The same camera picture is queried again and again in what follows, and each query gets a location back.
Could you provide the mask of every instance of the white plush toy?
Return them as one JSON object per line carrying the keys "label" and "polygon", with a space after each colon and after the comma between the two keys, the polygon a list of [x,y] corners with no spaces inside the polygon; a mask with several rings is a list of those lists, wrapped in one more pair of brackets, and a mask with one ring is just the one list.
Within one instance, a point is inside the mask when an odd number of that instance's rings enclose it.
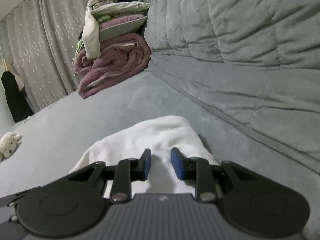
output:
{"label": "white plush toy", "polygon": [[0,139],[0,161],[9,158],[18,147],[18,141],[22,135],[15,132],[8,132]]}

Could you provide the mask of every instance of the gray ribbed robot base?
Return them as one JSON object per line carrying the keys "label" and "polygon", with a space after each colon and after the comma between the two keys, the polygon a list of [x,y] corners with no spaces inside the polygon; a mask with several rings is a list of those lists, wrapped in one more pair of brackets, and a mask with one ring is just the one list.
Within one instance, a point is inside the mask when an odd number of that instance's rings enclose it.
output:
{"label": "gray ribbed robot base", "polygon": [[[26,236],[24,240],[38,240]],[[93,228],[68,240],[267,240],[231,226],[213,204],[191,194],[136,194],[128,203],[111,206]],[[303,240],[293,235],[277,240]]]}

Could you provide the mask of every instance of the black coat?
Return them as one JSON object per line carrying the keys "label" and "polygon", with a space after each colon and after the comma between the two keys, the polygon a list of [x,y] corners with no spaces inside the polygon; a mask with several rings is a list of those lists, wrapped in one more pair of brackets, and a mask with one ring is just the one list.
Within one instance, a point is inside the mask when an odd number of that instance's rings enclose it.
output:
{"label": "black coat", "polygon": [[1,81],[14,122],[20,122],[28,116],[32,116],[33,112],[19,91],[15,76],[11,72],[5,71],[2,74]]}

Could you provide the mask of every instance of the white cloth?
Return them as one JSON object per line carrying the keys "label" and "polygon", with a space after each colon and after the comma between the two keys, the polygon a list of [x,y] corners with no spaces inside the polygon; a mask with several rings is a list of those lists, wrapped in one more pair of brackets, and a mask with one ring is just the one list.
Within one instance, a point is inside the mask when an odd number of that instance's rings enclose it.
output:
{"label": "white cloth", "polygon": [[[96,161],[107,166],[117,165],[122,159],[140,158],[146,148],[151,150],[152,161],[148,179],[132,183],[135,193],[193,193],[194,184],[180,181],[170,162],[170,151],[177,147],[186,157],[201,157],[210,164],[217,164],[204,148],[197,133],[188,121],[179,116],[165,116],[137,123],[110,135],[92,145],[81,157],[74,172]],[[104,196],[109,197],[112,182],[109,181]]]}
{"label": "white cloth", "polygon": [[99,24],[92,16],[91,11],[95,4],[99,2],[114,3],[118,0],[89,0],[85,9],[84,28],[82,33],[82,42],[87,53],[87,58],[94,58],[100,56],[99,43]]}
{"label": "white cloth", "polygon": [[102,15],[118,15],[138,13],[149,8],[145,2],[120,2],[117,0],[89,0],[84,18],[82,42],[88,59],[100,57],[99,24],[95,17]]}

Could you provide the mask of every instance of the white towel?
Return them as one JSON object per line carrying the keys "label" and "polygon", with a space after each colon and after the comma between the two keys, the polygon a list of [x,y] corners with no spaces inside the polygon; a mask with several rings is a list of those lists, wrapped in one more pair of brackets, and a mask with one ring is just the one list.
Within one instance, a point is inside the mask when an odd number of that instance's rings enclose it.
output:
{"label": "white towel", "polygon": [[[188,121],[180,116],[165,116],[137,123],[110,135],[92,145],[70,171],[76,171],[96,161],[107,166],[117,165],[122,159],[140,158],[149,148],[152,153],[148,180],[132,183],[135,193],[193,193],[194,184],[178,180],[170,162],[170,151],[177,147],[186,157],[201,157],[210,164],[217,164],[204,148],[200,138]],[[104,197],[109,197],[112,182],[109,181]]]}

